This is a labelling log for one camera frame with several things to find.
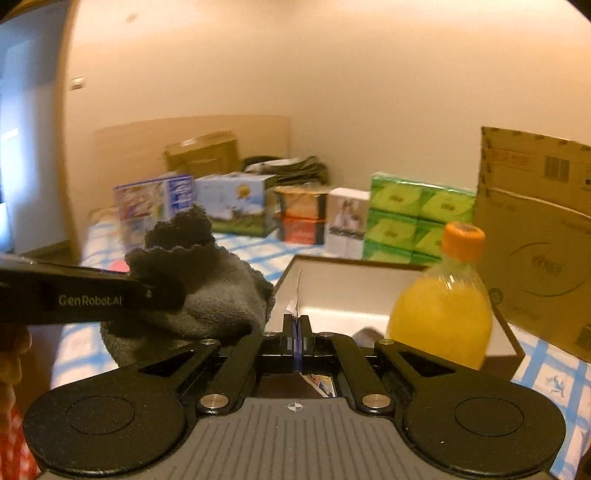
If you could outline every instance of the metal screw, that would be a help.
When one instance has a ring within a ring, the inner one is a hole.
[[[212,393],[201,397],[199,403],[205,408],[224,408],[230,401],[228,397],[219,393]]]
[[[390,405],[390,399],[380,393],[372,393],[363,397],[361,400],[367,408],[386,408]]]

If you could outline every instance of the orange juice bottle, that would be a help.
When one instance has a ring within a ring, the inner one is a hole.
[[[443,260],[407,287],[396,302],[386,338],[479,369],[491,337],[492,309],[474,265],[485,235],[468,223],[448,223]]]

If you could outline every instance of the orange box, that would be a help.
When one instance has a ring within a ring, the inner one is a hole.
[[[324,220],[283,217],[279,240],[291,244],[324,245]]]

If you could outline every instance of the white wall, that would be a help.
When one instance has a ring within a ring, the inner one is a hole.
[[[54,123],[66,11],[66,2],[53,4],[0,26],[0,168],[19,253],[68,239],[58,190]]]
[[[590,58],[566,0],[82,0],[70,188],[100,168],[94,130],[217,113],[290,116],[293,154],[336,184],[384,170],[474,188],[482,125],[591,143]]]

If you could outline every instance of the orange bottle cap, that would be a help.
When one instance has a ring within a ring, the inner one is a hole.
[[[448,223],[443,230],[441,251],[456,260],[466,263],[478,262],[485,241],[484,232],[469,223]]]

